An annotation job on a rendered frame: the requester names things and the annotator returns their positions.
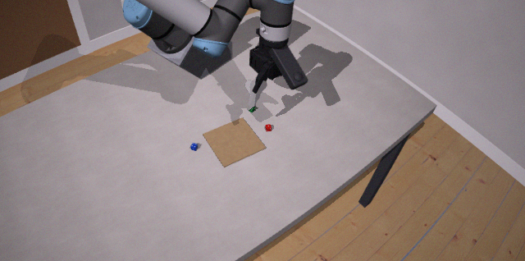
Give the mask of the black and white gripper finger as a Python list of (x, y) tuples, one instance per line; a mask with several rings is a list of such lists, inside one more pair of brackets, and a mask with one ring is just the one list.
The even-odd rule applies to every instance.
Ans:
[(248, 110), (256, 106), (256, 102), (259, 100), (260, 94), (266, 89), (267, 73), (268, 73), (268, 70), (264, 68), (263, 71), (260, 71), (258, 73), (257, 78), (255, 78), (255, 80), (246, 81), (245, 88), (248, 90), (250, 94)]

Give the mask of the tan mat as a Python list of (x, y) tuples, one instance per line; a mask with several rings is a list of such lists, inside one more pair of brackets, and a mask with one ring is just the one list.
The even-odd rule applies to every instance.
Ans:
[(203, 134), (223, 167), (227, 167), (266, 147), (243, 117)]

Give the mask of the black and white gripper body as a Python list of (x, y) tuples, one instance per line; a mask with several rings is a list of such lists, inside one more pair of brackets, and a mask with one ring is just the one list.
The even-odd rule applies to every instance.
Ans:
[[(276, 63), (272, 59), (269, 51), (271, 48), (279, 48), (288, 44), (289, 38), (282, 42), (270, 42), (265, 40), (259, 33), (260, 28), (256, 29), (256, 34), (259, 35), (259, 46), (250, 50), (249, 54), (249, 65), (257, 72), (265, 68), (268, 70), (267, 78), (274, 80), (278, 76), (282, 76), (280, 70), (278, 69)], [(260, 41), (261, 36), (261, 41)], [(262, 42), (262, 43), (261, 43)], [(267, 46), (268, 45), (268, 46)], [(257, 49), (257, 50), (256, 50)]]

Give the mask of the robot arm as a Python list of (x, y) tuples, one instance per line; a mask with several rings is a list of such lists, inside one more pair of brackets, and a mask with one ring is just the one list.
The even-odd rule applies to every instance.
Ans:
[[(125, 0), (123, 16), (165, 53), (178, 53), (194, 36), (195, 48), (218, 58), (250, 7), (261, 12), (259, 33), (265, 40), (290, 37), (294, 0), (217, 0), (213, 9), (199, 0)], [(269, 53), (290, 89), (308, 82), (288, 45)]]

